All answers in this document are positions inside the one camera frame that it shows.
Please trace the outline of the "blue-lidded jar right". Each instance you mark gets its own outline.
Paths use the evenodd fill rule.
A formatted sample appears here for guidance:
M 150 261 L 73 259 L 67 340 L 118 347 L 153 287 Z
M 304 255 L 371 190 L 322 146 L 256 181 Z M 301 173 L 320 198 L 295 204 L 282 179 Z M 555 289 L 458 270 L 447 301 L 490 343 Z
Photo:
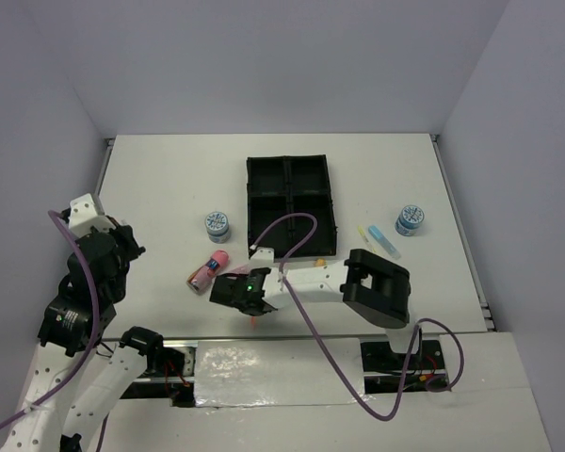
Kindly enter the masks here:
M 414 236 L 425 220 L 425 212 L 418 206 L 404 206 L 395 221 L 395 230 L 403 236 Z

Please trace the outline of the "blue-lidded jar left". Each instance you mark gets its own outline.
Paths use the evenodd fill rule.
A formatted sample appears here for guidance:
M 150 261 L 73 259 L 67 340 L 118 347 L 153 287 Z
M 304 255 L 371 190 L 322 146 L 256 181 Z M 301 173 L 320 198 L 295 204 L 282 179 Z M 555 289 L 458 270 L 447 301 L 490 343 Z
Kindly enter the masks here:
M 216 244 L 225 243 L 231 235 L 228 217 L 219 211 L 209 213 L 204 220 L 208 238 Z

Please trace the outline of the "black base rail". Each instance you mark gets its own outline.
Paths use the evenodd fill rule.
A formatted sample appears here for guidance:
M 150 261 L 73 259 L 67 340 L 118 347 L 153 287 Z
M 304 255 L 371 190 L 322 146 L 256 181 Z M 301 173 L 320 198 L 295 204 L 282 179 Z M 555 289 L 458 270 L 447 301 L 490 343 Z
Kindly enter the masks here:
M 449 382 L 439 340 L 417 343 L 409 362 L 388 341 L 325 342 L 362 398 L 442 389 Z M 177 408 L 345 405 L 354 401 L 316 341 L 169 341 L 167 362 L 147 371 L 123 399 L 161 399 Z

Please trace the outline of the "blue-lidded jar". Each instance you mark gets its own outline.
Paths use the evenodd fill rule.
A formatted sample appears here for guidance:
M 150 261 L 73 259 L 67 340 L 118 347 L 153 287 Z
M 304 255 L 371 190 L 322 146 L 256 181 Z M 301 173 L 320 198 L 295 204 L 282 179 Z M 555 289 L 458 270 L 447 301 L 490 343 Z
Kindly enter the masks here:
M 425 220 L 425 212 L 418 206 L 404 206 L 395 221 L 395 230 L 403 236 L 414 236 Z
M 204 220 L 208 238 L 216 244 L 225 243 L 231 235 L 228 217 L 219 211 L 209 213 Z

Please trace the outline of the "silver tape sheet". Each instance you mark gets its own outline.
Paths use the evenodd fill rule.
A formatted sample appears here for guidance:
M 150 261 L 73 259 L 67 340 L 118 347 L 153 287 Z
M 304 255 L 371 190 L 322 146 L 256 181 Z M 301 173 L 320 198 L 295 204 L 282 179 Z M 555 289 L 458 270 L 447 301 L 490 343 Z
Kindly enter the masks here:
M 198 407 L 346 405 L 355 401 L 314 340 L 202 341 Z

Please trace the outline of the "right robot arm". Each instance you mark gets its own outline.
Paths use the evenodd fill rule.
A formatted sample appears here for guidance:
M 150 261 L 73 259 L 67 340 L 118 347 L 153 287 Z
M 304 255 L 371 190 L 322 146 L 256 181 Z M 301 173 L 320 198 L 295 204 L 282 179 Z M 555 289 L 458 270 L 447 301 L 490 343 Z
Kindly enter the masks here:
M 376 254 L 354 249 L 344 261 L 281 270 L 274 250 L 253 246 L 249 263 L 216 276 L 209 300 L 244 315 L 261 316 L 302 305 L 343 303 L 369 324 L 385 329 L 392 361 L 412 368 L 424 355 L 411 321 L 410 273 Z

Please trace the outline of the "yellow thin pen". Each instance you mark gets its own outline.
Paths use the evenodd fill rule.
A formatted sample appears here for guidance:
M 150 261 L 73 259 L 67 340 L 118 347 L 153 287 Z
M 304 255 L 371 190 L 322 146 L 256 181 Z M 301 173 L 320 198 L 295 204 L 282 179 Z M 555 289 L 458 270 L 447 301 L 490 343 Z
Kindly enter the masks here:
M 361 236 L 366 248 L 372 252 L 372 253 L 376 253 L 376 250 L 374 249 L 374 247 L 372 246 L 371 242 L 369 241 L 368 237 L 366 236 L 366 233 L 363 229 L 362 226 L 357 226 L 357 230 L 359 232 L 359 235 Z

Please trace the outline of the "blue-capped highlighter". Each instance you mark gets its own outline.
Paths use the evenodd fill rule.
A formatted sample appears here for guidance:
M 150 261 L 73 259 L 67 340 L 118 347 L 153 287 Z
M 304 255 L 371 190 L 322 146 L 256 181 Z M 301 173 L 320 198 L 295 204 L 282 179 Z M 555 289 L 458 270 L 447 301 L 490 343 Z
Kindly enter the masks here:
M 369 234 L 373 239 L 394 259 L 400 259 L 401 254 L 396 247 L 385 237 L 382 231 L 375 225 L 368 227 Z

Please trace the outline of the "pink-capped marker bottle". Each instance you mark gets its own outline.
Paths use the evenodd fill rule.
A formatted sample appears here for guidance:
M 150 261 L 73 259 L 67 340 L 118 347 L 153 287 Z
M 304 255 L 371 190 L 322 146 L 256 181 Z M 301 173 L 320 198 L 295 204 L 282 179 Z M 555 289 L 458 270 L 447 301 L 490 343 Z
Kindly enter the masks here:
M 186 284 L 196 294 L 204 292 L 228 262 L 229 254 L 225 250 L 214 251 L 206 263 L 187 278 Z

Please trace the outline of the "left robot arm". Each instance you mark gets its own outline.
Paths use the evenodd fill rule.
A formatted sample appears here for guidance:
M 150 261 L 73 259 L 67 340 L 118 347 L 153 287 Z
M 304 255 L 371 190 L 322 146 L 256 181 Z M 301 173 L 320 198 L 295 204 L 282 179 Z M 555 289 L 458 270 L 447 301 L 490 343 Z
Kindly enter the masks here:
M 38 334 L 39 348 L 23 402 L 0 422 L 9 431 L 5 451 L 84 451 L 126 390 L 142 375 L 164 374 L 177 351 L 161 334 L 133 327 L 106 358 L 105 368 L 85 389 L 78 385 L 116 303 L 125 296 L 132 261 L 145 250 L 128 225 L 96 228 L 72 246 L 68 271 L 48 304 Z

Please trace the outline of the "purple highlighter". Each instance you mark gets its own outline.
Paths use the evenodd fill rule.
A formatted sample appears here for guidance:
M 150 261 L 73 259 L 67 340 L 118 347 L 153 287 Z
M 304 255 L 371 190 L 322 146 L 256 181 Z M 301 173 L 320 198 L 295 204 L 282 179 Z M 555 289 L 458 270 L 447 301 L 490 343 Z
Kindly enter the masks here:
M 241 275 L 248 274 L 249 272 L 250 272 L 250 265 L 249 264 L 245 264 L 243 266 L 238 266 L 236 268 L 228 270 L 228 273 L 241 274 Z

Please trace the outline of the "black four-compartment organizer tray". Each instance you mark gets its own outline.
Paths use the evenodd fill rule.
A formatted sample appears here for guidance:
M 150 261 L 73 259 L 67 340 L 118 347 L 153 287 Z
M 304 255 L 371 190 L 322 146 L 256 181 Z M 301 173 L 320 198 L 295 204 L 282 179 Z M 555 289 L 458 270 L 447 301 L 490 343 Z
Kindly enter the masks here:
M 331 179 L 324 154 L 249 157 L 247 168 L 248 244 L 272 248 L 283 257 L 313 227 L 307 218 L 289 218 L 258 236 L 278 218 L 307 213 L 317 220 L 311 238 L 294 258 L 332 257 L 337 252 L 337 227 L 331 196 Z

